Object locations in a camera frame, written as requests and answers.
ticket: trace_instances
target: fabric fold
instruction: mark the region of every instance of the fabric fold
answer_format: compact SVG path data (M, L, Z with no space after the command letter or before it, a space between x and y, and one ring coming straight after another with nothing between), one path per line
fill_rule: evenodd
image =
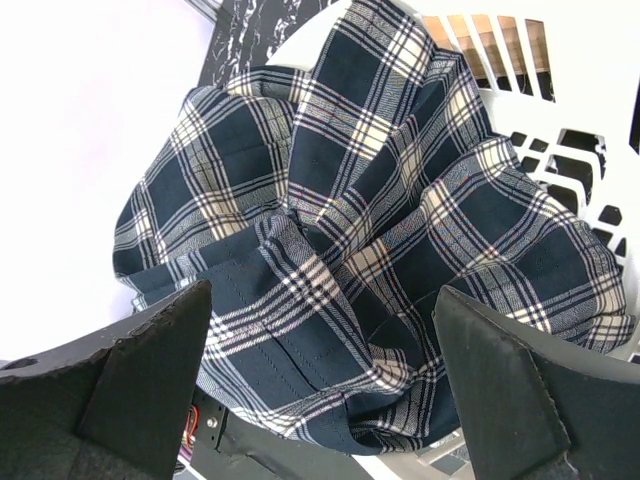
M312 72L190 92L113 260L138 310L211 281L205 391L360 455L459 426L431 318L444 285L603 353L635 321L613 255L491 130L464 57L386 0L355 0Z

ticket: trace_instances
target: black marble surface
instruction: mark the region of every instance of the black marble surface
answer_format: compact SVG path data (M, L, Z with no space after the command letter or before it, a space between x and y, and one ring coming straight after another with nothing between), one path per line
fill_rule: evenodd
M218 85L249 66L264 65L298 28L335 0L222 0L200 75Z

